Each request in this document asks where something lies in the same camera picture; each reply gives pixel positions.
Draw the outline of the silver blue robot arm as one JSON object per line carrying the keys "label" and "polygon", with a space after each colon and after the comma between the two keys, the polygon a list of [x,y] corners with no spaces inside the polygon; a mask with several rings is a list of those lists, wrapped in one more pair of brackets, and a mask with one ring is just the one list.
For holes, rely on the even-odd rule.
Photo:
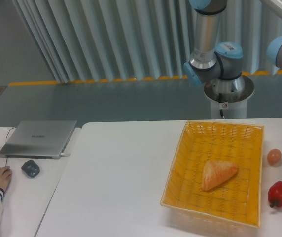
{"label": "silver blue robot arm", "polygon": [[[245,119],[247,101],[253,95],[254,84],[242,75],[242,47],[234,42],[216,45],[219,17],[227,0],[189,0],[198,13],[194,51],[183,65],[194,85],[204,85],[204,94],[211,104],[212,119]],[[261,0],[282,19],[282,0]],[[272,40],[267,48],[269,61],[282,70],[282,36]]]}

